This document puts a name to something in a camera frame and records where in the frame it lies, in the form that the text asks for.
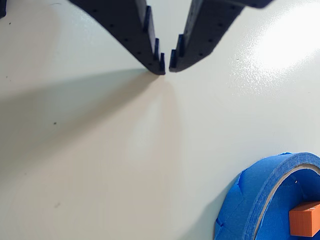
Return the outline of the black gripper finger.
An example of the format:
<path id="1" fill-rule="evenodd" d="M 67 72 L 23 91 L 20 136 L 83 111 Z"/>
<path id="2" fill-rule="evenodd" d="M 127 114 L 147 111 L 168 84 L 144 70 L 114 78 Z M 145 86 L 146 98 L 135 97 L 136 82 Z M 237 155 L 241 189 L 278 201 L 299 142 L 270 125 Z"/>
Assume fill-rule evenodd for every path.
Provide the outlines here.
<path id="1" fill-rule="evenodd" d="M 145 0 L 72 0 L 103 26 L 143 66 L 164 75 L 165 54 L 155 35 L 151 6 Z"/>
<path id="2" fill-rule="evenodd" d="M 271 0 L 193 0 L 184 32 L 171 51 L 169 71 L 181 72 L 210 55 L 245 7 L 262 9 Z"/>

